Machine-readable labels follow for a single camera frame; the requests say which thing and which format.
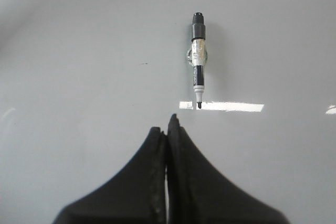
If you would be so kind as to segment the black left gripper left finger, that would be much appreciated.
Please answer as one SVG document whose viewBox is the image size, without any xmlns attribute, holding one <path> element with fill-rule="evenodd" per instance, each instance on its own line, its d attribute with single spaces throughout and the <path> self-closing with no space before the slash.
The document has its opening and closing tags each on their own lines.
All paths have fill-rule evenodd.
<svg viewBox="0 0 336 224">
<path fill-rule="evenodd" d="M 166 223 L 166 136 L 152 127 L 105 184 L 63 208 L 54 223 Z"/>
</svg>

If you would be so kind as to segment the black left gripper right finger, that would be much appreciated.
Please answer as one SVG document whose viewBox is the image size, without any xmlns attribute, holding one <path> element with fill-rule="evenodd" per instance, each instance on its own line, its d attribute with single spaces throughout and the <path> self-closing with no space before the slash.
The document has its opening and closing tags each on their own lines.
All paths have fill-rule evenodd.
<svg viewBox="0 0 336 224">
<path fill-rule="evenodd" d="M 288 223 L 279 210 L 222 175 L 193 143 L 176 114 L 167 128 L 169 223 Z"/>
</svg>

